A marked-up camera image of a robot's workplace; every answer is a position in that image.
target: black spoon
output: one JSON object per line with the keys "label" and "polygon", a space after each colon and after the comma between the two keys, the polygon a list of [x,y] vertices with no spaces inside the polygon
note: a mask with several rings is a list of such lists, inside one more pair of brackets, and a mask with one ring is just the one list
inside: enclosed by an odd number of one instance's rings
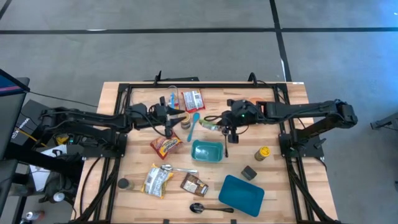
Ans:
{"label": "black spoon", "polygon": [[189,209],[195,213],[202,213],[204,210],[216,210],[222,212],[234,213],[233,208],[205,208],[201,203],[193,203],[189,206]]}

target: plastic spoon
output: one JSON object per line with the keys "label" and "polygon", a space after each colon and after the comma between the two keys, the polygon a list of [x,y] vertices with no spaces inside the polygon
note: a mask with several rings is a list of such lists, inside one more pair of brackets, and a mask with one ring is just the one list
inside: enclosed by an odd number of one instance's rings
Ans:
{"label": "plastic spoon", "polygon": [[193,129],[195,128],[195,124],[199,121],[199,119],[200,119],[200,113],[193,114],[192,128],[191,128],[191,131],[189,132],[187,142],[191,141]]}
{"label": "plastic spoon", "polygon": [[189,209],[195,213],[202,213],[204,210],[216,210],[222,212],[234,213],[233,208],[205,208],[201,203],[193,203],[189,206]]}

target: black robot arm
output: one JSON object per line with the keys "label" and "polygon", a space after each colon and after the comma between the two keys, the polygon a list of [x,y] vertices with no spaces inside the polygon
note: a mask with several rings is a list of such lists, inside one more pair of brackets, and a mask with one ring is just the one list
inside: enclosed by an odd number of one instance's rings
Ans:
{"label": "black robot arm", "polygon": [[[142,104],[128,106],[124,113],[105,115],[67,108],[52,108],[41,114],[40,128],[45,133],[72,133],[94,139],[82,142],[83,157],[123,157],[127,143],[127,133],[132,129],[153,128],[158,134],[167,138],[172,135],[172,128],[185,117],[168,119],[168,115],[184,113],[165,104],[164,97],[160,103],[152,105],[149,110]],[[98,129],[93,126],[106,127]],[[164,133],[156,126],[164,126]]]}
{"label": "black robot arm", "polygon": [[353,107],[341,100],[301,105],[257,101],[254,105],[246,100],[228,100],[231,110],[224,111],[217,125],[229,130],[228,141],[238,143],[236,128],[250,124],[278,124],[290,118],[325,117],[323,120],[304,129],[291,130],[292,141],[306,141],[333,128],[351,128],[358,119]]}

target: red snack package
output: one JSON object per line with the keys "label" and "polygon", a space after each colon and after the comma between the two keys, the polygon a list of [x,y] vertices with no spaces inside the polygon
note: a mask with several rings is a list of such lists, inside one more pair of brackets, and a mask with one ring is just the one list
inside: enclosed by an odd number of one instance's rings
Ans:
{"label": "red snack package", "polygon": [[200,90],[183,92],[182,96],[184,97],[185,101],[185,110],[188,113],[192,113],[200,109],[206,109]]}
{"label": "red snack package", "polygon": [[156,153],[160,158],[166,158],[167,154],[182,144],[181,139],[173,132],[173,135],[170,139],[167,139],[164,136],[161,136],[150,143],[153,149],[155,149]]}

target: black box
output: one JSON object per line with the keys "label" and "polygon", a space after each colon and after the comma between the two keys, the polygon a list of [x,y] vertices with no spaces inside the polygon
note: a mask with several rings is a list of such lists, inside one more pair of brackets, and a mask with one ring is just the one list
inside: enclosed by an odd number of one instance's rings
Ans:
{"label": "black box", "polygon": [[[34,100],[29,100],[21,109],[21,113],[19,114],[17,123],[15,124],[16,127],[20,128],[27,134],[30,134],[33,138],[41,139],[41,142],[46,144],[50,140],[51,134],[43,135],[43,131],[40,128],[37,128],[37,125],[40,125],[41,123],[39,117],[42,111],[47,109],[50,108]],[[22,134],[17,129],[14,129],[10,142],[24,146],[27,149],[31,149],[36,144],[33,139]]]}
{"label": "black box", "polygon": [[251,167],[246,166],[242,171],[242,175],[247,178],[247,180],[252,180],[257,176],[257,173]]}

